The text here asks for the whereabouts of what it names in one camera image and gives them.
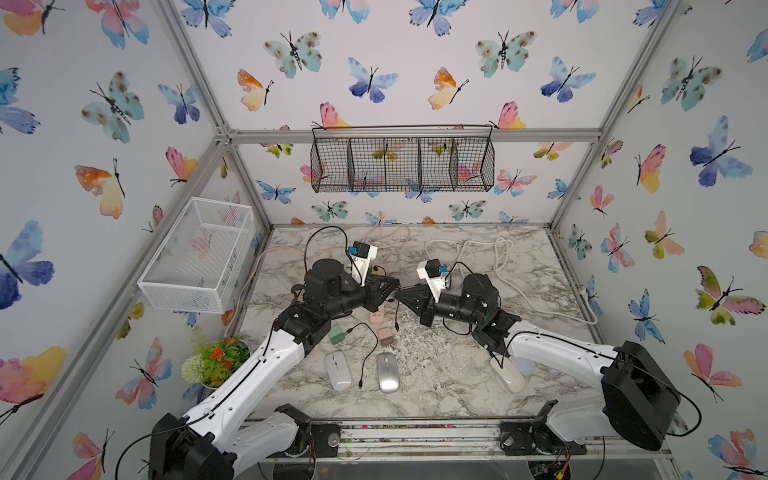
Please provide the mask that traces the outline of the white wireless mouse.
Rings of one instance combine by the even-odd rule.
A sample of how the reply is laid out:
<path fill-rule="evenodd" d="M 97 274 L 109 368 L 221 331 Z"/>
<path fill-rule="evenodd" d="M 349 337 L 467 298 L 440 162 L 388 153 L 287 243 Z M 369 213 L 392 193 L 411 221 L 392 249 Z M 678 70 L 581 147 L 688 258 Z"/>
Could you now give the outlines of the white wireless mouse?
<path fill-rule="evenodd" d="M 332 388 L 336 392 L 349 389 L 352 385 L 352 376 L 348 363 L 341 351 L 333 351 L 326 355 L 325 366 Z"/>

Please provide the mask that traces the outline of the silver mouse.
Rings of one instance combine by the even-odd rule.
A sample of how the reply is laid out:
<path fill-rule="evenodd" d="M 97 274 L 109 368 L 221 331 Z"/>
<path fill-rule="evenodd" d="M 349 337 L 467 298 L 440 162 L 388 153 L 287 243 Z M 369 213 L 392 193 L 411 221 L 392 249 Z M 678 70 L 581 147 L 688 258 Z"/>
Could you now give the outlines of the silver mouse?
<path fill-rule="evenodd" d="M 398 363 L 393 353 L 384 352 L 377 356 L 377 375 L 382 393 L 391 394 L 399 390 Z"/>

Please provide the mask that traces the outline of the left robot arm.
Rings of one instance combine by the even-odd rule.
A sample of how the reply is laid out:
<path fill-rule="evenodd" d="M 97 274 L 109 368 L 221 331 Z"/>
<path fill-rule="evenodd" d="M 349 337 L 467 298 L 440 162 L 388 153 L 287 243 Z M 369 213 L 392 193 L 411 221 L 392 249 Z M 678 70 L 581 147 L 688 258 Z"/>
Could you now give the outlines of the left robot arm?
<path fill-rule="evenodd" d="M 364 308 L 375 312 L 397 290 L 391 276 L 356 280 L 342 264 L 316 261 L 265 340 L 212 394 L 181 417 L 167 414 L 149 436 L 151 479 L 233 479 L 275 455 L 315 460 L 312 419 L 284 404 L 247 426 L 278 381 L 330 332 L 333 321 Z"/>

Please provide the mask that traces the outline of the green charger plug front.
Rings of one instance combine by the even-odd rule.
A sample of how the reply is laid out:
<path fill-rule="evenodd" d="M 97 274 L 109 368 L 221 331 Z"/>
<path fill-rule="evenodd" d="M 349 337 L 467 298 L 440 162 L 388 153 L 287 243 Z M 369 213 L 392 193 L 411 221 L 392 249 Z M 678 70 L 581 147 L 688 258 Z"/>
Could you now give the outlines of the green charger plug front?
<path fill-rule="evenodd" d="M 334 325 L 328 333 L 328 339 L 332 345 L 338 345 L 346 338 L 345 331 L 338 325 Z"/>

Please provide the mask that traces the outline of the black charging cable white mouse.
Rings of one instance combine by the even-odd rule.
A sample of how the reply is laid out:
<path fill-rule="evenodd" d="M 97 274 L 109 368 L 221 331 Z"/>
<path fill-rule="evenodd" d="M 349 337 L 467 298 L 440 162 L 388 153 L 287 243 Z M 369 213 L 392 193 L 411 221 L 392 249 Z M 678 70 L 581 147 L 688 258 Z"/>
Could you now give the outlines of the black charging cable white mouse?
<path fill-rule="evenodd" d="M 372 354 L 378 348 L 378 346 L 380 344 L 380 339 L 379 339 L 379 336 L 378 336 L 377 332 L 366 322 L 358 322 L 358 323 L 356 323 L 354 326 L 348 328 L 346 330 L 346 333 L 347 334 L 352 333 L 358 327 L 365 327 L 371 333 L 371 335 L 374 338 L 374 345 L 373 345 L 373 347 L 365 355 L 365 357 L 363 358 L 363 360 L 361 362 L 361 370 L 360 370 L 360 376 L 359 376 L 359 380 L 358 380 L 358 389 L 362 390 L 362 388 L 364 386 L 364 378 L 365 378 L 365 372 L 366 372 L 366 363 L 367 363 L 368 359 L 372 356 Z"/>

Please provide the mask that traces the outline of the pink charger plug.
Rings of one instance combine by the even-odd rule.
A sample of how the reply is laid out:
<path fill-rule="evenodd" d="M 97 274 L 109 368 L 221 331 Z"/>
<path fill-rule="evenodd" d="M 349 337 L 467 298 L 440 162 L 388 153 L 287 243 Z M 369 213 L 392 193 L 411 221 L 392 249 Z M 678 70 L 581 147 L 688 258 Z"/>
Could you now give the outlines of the pink charger plug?
<path fill-rule="evenodd" d="M 391 327 L 384 327 L 377 331 L 379 342 L 383 347 L 393 345 L 396 338 L 396 332 Z"/>

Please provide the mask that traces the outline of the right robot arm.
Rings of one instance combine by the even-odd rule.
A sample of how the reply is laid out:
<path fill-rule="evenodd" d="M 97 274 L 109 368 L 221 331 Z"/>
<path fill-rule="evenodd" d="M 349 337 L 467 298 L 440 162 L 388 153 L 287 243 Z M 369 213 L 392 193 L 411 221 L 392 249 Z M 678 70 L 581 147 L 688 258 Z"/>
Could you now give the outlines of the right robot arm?
<path fill-rule="evenodd" d="M 534 421 L 538 441 L 558 448 L 589 437 L 619 437 L 648 451 L 672 435 L 686 395 L 675 388 L 640 344 L 594 344 L 555 334 L 501 308 L 499 292 L 485 274 L 471 274 L 460 294 L 444 281 L 399 288 L 396 300 L 424 326 L 435 318 L 468 325 L 470 336 L 501 370 L 529 362 L 564 373 L 594 390 L 579 401 L 551 400 Z"/>

